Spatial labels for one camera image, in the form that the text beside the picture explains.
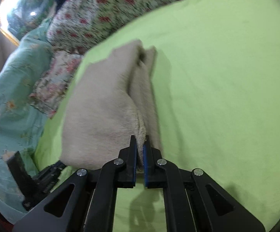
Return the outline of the beige knit sweater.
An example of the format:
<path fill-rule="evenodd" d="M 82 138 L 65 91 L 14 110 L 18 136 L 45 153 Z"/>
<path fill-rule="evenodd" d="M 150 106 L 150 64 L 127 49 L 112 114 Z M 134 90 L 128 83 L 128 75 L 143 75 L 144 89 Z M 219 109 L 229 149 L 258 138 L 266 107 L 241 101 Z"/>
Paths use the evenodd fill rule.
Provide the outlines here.
<path fill-rule="evenodd" d="M 136 139 L 143 159 L 146 139 L 161 148 L 151 74 L 157 51 L 134 40 L 90 64 L 72 90 L 62 133 L 60 160 L 98 169 Z"/>

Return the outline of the teal floral pillow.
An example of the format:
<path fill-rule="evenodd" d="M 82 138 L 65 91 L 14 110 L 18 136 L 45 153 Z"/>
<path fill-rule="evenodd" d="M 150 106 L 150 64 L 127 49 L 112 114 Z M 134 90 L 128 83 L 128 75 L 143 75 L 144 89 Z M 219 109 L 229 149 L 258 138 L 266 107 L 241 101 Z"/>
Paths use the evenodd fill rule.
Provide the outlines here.
<path fill-rule="evenodd" d="M 33 154 L 47 116 L 29 104 L 29 95 L 50 67 L 53 52 L 46 37 L 50 22 L 47 18 L 27 33 L 0 72 L 0 213 L 11 224 L 26 210 L 6 162 L 20 152 L 27 172 L 31 176 L 38 172 Z"/>

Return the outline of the pastel floral ruffled pillow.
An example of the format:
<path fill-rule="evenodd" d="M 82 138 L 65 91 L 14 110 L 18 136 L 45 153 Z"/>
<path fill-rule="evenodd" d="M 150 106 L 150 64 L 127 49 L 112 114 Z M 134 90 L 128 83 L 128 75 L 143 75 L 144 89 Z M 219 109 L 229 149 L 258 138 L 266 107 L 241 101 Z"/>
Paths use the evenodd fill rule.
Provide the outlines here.
<path fill-rule="evenodd" d="M 55 52 L 50 68 L 35 83 L 29 95 L 30 105 L 52 118 L 58 111 L 82 59 L 83 56 L 79 54 L 62 50 Z"/>

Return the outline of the lime green bed sheet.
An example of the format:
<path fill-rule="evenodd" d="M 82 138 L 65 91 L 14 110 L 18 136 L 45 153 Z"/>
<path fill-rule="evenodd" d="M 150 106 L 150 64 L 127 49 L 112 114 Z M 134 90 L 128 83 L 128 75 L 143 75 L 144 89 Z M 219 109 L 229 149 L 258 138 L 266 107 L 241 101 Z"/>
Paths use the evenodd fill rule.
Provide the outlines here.
<path fill-rule="evenodd" d="M 201 168 L 270 231 L 280 219 L 280 0 L 182 0 L 88 51 L 75 75 L 134 39 L 157 49 L 163 157 Z"/>

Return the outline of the red floral white quilt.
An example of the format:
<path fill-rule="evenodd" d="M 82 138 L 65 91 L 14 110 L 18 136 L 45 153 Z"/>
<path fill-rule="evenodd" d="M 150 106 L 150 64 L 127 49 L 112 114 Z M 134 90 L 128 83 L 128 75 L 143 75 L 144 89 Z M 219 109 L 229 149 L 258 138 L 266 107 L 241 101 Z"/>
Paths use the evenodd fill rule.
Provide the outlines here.
<path fill-rule="evenodd" d="M 130 21 L 179 0 L 65 0 L 47 39 L 57 49 L 84 53 Z"/>

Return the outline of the gold framed landscape painting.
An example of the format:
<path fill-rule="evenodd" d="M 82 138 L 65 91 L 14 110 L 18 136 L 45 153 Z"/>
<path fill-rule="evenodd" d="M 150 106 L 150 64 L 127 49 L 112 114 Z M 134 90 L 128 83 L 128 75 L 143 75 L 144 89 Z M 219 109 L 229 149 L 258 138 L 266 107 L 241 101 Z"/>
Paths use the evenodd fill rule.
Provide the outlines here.
<path fill-rule="evenodd" d="M 0 32 L 13 44 L 48 17 L 54 0 L 1 0 Z"/>

